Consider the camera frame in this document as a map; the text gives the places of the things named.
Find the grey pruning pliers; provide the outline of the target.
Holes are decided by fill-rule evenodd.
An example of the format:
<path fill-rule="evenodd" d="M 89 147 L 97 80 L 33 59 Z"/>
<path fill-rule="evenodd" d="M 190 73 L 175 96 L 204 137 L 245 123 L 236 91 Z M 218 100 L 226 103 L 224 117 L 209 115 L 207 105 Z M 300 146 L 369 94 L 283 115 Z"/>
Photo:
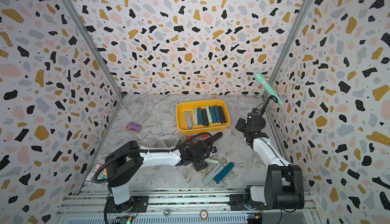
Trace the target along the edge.
<path fill-rule="evenodd" d="M 203 179 L 203 184 L 208 185 L 214 181 L 214 178 L 224 169 L 224 166 L 218 164 L 213 170 Z"/>
<path fill-rule="evenodd" d="M 185 120 L 186 120 L 186 124 L 187 124 L 188 129 L 192 129 L 193 122 L 192 122 L 190 111 L 185 111 L 184 114 L 185 114 Z"/>

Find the beige pruning pliers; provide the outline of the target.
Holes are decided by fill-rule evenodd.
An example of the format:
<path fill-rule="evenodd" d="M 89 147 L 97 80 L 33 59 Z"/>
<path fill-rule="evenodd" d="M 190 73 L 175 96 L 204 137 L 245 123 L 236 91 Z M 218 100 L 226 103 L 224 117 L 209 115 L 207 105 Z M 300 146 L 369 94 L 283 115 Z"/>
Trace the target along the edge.
<path fill-rule="evenodd" d="M 197 109 L 192 108 L 192 114 L 193 114 L 193 124 L 198 125 L 198 113 Z"/>

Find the mint V pruning pliers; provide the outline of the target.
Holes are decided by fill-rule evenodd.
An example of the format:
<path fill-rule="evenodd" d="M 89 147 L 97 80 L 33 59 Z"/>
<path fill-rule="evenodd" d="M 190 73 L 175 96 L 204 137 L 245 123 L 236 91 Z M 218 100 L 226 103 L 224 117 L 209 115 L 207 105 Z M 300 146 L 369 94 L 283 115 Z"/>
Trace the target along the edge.
<path fill-rule="evenodd" d="M 176 138 L 174 143 L 172 143 L 172 144 L 167 144 L 167 142 L 164 138 L 162 138 L 160 142 L 161 142 L 161 145 L 163 148 L 175 148 L 176 146 L 178 146 L 178 144 L 180 142 L 180 138 Z"/>

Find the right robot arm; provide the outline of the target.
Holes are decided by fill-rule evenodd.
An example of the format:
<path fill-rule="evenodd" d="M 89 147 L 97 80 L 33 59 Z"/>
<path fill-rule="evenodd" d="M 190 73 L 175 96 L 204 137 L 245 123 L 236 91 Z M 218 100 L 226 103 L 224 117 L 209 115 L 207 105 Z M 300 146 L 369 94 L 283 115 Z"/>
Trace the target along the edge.
<path fill-rule="evenodd" d="M 262 185 L 249 185 L 242 197 L 248 209 L 267 207 L 293 212 L 305 205 L 303 172 L 298 165 L 289 163 L 262 132 L 266 126 L 264 111 L 253 108 L 247 118 L 240 118 L 236 129 L 244 134 L 247 145 L 256 152 L 267 167 Z"/>

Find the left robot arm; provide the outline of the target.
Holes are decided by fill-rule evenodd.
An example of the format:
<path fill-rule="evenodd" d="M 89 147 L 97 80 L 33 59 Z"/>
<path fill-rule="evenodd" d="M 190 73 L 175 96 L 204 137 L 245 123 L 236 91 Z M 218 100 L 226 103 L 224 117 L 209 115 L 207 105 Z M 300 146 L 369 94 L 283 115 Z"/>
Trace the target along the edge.
<path fill-rule="evenodd" d="M 130 141 L 105 158 L 92 182 L 106 182 L 115 205 L 131 200 L 129 182 L 139 169 L 154 166 L 187 166 L 196 171 L 207 167 L 205 160 L 216 152 L 214 142 L 222 133 L 198 133 L 173 148 L 145 148 Z"/>

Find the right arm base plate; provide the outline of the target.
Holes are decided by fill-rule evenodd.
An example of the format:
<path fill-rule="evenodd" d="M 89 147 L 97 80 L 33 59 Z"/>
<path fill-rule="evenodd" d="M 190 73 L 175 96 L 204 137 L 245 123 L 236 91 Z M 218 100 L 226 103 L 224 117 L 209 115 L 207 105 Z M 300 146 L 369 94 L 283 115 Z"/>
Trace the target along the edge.
<path fill-rule="evenodd" d="M 256 202 L 250 197 L 249 192 L 243 194 L 231 194 L 228 205 L 232 211 L 261 211 L 270 210 L 263 202 Z"/>

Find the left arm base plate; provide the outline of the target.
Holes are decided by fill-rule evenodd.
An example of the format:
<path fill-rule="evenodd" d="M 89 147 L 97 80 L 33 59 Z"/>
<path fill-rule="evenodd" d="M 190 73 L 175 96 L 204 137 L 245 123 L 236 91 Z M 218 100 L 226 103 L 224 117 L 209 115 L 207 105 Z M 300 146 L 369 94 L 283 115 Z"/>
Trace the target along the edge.
<path fill-rule="evenodd" d="M 132 196 L 129 201 L 117 205 L 114 198 L 110 196 L 106 202 L 105 212 L 107 214 L 145 213 L 148 202 L 149 196 Z"/>

